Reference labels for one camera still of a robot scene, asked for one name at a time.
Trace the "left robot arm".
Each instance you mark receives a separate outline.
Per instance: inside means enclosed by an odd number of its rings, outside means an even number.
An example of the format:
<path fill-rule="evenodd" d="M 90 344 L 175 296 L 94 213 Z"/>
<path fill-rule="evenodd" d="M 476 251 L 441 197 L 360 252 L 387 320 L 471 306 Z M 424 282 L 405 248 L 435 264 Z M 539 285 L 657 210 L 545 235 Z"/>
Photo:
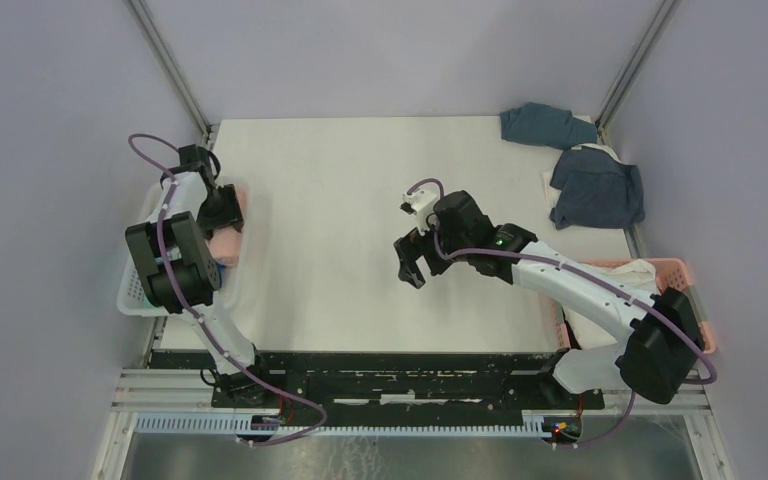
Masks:
<path fill-rule="evenodd" d="M 208 385 L 253 407 L 273 397 L 273 378 L 234 324 L 228 301 L 242 272 L 247 192 L 218 182 L 221 164 L 196 145 L 175 148 L 178 164 L 161 166 L 161 198 L 124 237 L 151 307 L 185 322 L 213 359 Z"/>

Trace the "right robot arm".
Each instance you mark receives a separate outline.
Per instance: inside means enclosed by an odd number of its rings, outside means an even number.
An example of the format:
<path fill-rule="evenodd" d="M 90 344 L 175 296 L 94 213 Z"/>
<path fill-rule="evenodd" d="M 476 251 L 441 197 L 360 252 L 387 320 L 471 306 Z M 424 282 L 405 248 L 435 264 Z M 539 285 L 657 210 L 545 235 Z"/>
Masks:
<path fill-rule="evenodd" d="M 494 224 L 463 190 L 441 196 L 413 187 L 400 208 L 416 221 L 394 243 L 401 281 L 416 289 L 425 285 L 419 260 L 433 276 L 466 263 L 483 276 L 559 302 L 613 338 L 607 346 L 556 353 L 537 382 L 545 405 L 562 408 L 577 394 L 615 386 L 666 405 L 689 383 L 698 363 L 708 370 L 706 382 L 715 380 L 699 322 L 682 291 L 667 287 L 652 293 L 613 280 L 518 225 Z"/>

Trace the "pink towel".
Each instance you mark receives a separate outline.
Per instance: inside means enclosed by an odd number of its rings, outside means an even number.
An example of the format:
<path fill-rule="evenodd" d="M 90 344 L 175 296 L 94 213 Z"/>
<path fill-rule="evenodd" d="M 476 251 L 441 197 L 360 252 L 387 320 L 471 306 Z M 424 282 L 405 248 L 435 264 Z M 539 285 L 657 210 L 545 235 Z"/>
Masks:
<path fill-rule="evenodd" d="M 234 184 L 238 204 L 245 220 L 247 212 L 247 191 L 241 185 Z M 212 258 L 225 267 L 236 267 L 239 263 L 242 247 L 242 227 L 238 231 L 229 226 L 214 232 L 213 237 L 207 241 L 208 250 Z"/>

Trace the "dark blue towel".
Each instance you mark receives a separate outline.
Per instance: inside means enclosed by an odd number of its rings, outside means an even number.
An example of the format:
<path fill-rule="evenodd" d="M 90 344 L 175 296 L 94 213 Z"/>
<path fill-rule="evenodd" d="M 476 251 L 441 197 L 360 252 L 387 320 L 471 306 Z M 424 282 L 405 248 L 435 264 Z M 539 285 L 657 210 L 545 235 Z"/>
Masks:
<path fill-rule="evenodd" d="M 603 145 L 580 144 L 563 151 L 548 186 L 559 192 L 549 213 L 558 230 L 627 229 L 646 217 L 639 168 L 619 161 Z"/>

